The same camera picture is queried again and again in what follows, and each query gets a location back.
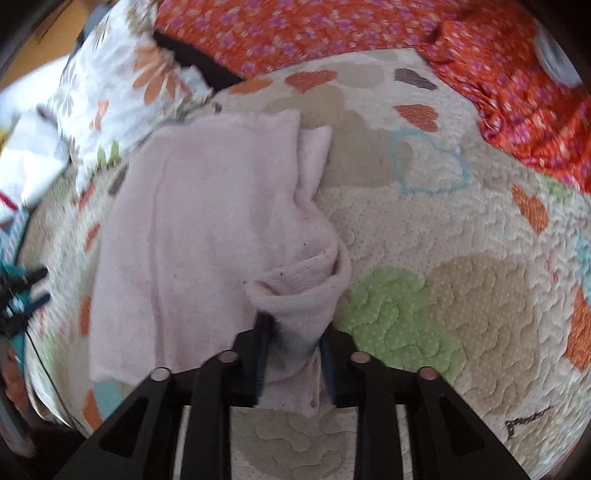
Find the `grey white sock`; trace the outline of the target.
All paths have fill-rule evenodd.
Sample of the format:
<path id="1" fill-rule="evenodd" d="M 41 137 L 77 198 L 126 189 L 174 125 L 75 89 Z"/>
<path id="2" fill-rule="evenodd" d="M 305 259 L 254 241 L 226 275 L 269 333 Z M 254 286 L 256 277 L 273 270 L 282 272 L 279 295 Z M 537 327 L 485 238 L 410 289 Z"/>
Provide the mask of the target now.
<path id="1" fill-rule="evenodd" d="M 533 45 L 543 70 L 555 83 L 568 88 L 582 84 L 582 79 L 564 50 L 541 23 L 537 23 Z"/>

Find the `pale pink knit sweater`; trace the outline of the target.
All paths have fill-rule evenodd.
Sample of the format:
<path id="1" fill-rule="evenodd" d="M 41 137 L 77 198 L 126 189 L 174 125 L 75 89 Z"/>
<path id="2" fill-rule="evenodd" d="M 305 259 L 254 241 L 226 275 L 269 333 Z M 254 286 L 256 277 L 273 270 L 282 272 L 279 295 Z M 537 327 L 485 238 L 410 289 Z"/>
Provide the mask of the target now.
<path id="1" fill-rule="evenodd" d="M 295 110 L 221 113 L 154 133 L 100 231 L 89 375 L 135 385 L 228 350 L 256 316 L 276 321 L 260 404 L 320 408 L 318 342 L 351 260 L 315 203 L 332 129 Z"/>

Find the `red floral bed sheet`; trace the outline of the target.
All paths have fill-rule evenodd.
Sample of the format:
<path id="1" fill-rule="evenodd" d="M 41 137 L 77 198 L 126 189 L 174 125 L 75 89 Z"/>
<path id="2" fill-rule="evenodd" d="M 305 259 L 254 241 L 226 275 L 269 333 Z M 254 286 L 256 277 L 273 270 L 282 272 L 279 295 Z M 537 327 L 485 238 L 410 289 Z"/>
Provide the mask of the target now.
<path id="1" fill-rule="evenodd" d="M 157 33 L 250 79 L 312 59 L 414 49 L 471 100 L 483 137 L 523 164 L 590 188 L 590 95 L 555 83 L 515 1 L 164 1 Z"/>

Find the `white plastic package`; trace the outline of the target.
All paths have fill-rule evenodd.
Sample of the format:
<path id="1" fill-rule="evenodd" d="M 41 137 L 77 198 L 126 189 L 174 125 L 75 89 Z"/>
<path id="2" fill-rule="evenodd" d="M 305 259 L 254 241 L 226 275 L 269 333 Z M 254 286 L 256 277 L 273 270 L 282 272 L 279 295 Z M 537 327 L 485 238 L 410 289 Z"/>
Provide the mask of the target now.
<path id="1" fill-rule="evenodd" d="M 39 107 L 25 111 L 1 149 L 1 223 L 35 207 L 69 164 L 68 143 Z"/>

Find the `white floral pillow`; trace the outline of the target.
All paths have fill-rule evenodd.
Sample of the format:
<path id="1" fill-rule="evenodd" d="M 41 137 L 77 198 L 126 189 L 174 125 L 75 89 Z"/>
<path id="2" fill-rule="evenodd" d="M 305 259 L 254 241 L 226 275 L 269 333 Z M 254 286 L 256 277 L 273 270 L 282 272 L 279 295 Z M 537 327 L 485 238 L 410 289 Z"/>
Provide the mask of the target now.
<path id="1" fill-rule="evenodd" d="M 82 194 L 92 177 L 135 150 L 161 124 L 183 119 L 213 93 L 153 38 L 158 4 L 118 1 L 68 59 L 48 102 L 68 141 Z"/>

